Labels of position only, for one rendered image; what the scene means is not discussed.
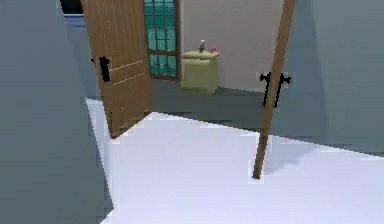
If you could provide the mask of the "pale yellow sink cabinet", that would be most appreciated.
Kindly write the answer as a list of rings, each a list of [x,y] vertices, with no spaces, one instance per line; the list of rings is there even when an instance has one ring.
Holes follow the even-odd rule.
[[[182,55],[184,67],[181,87],[198,91],[203,94],[213,94],[219,85],[217,58],[219,52],[187,51]]]

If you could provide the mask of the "teal glass shower door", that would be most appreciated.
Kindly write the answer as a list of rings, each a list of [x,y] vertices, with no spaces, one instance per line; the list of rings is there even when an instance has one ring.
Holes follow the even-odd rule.
[[[176,80],[179,73],[178,0],[144,0],[150,74]]]

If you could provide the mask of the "brown wooden room door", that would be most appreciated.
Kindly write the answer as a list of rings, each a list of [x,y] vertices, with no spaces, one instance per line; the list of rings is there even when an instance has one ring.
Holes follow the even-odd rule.
[[[266,147],[268,142],[268,136],[271,130],[274,105],[277,99],[280,76],[282,74],[282,68],[285,61],[291,22],[294,15],[295,2],[296,0],[284,0],[283,2],[278,35],[276,40],[276,46],[275,46],[275,51],[273,56],[273,63],[271,67],[270,84],[268,88],[266,105],[264,108],[263,121],[262,121],[261,131],[259,135],[259,142],[258,142],[257,152],[255,155],[254,168],[252,173],[252,178],[256,180],[261,179],[263,163],[264,163],[264,158],[266,154]]]
[[[144,0],[81,0],[92,58],[110,60],[110,81],[94,64],[109,136],[121,136],[152,111]]]

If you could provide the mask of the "dark window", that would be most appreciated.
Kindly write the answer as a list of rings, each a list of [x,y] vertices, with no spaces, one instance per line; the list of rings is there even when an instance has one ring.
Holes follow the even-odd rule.
[[[82,14],[81,0],[60,0],[64,14]]]

